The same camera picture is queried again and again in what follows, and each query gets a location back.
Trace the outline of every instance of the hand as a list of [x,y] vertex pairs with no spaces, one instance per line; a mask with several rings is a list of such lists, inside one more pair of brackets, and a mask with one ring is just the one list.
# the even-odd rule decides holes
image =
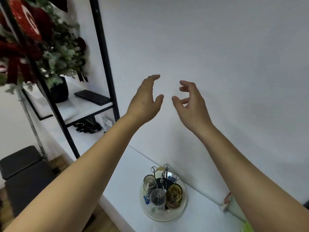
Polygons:
[[172,97],[172,101],[181,122],[195,135],[204,128],[213,127],[209,117],[205,101],[193,82],[181,80],[182,92],[189,92],[189,97],[180,100],[177,96]]
[[159,78],[160,75],[152,75],[145,79],[129,105],[127,115],[140,126],[151,121],[160,111],[164,95],[160,94],[155,101],[152,95],[154,81]]

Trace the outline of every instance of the round tray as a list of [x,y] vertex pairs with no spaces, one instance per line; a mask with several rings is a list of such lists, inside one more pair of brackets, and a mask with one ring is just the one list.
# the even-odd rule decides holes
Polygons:
[[[162,172],[163,171],[157,171],[155,173],[155,177],[160,178],[162,175]],[[161,211],[161,210],[156,210],[151,203],[146,204],[145,199],[144,199],[143,183],[142,183],[139,189],[139,204],[141,205],[141,208],[143,209],[144,213],[148,217],[153,219],[154,221],[158,221],[158,222],[169,222],[169,221],[172,221],[180,217],[187,204],[187,191],[186,191],[186,187],[184,186],[183,182],[180,179],[177,180],[177,184],[181,186],[182,191],[183,191],[182,202],[181,202],[180,207],[177,209],[170,208],[170,209]]]

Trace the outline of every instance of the chair seat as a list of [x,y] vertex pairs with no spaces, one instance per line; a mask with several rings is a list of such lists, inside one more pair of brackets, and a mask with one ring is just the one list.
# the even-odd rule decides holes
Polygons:
[[5,187],[14,216],[17,217],[54,179],[52,168],[44,160],[8,179]]
[[42,160],[34,146],[26,147],[0,160],[0,172],[4,180]]

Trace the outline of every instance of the small christmas tree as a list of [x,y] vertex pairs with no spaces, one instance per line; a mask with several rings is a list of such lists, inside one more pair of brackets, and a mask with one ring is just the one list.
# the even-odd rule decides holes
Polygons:
[[[28,49],[49,88],[62,83],[60,75],[74,77],[76,73],[83,72],[83,52],[86,47],[83,39],[76,38],[73,34],[78,26],[62,22],[55,14],[51,1],[67,11],[64,8],[66,0],[8,0],[15,19],[27,36]],[[24,13],[26,8],[26,12],[29,11],[32,15],[35,23],[30,22],[31,27],[27,25],[29,17],[22,18],[24,13],[19,13],[19,3],[22,3]],[[17,85],[22,86],[25,83],[31,89],[34,85],[32,75],[29,77],[30,71],[23,61],[23,52],[20,51],[3,15],[0,16],[0,52],[0,86],[9,84],[7,92],[10,93],[14,92]]]

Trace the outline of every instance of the potted plant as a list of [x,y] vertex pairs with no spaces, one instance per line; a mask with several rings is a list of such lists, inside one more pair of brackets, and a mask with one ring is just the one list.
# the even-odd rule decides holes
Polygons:
[[[7,0],[27,39],[27,48],[50,89],[56,103],[68,98],[64,76],[79,75],[83,80],[86,44],[73,31],[78,27],[62,22],[53,4],[67,11],[66,0]],[[9,84],[6,92],[17,86],[35,85],[24,52],[16,42],[0,12],[0,86]]]

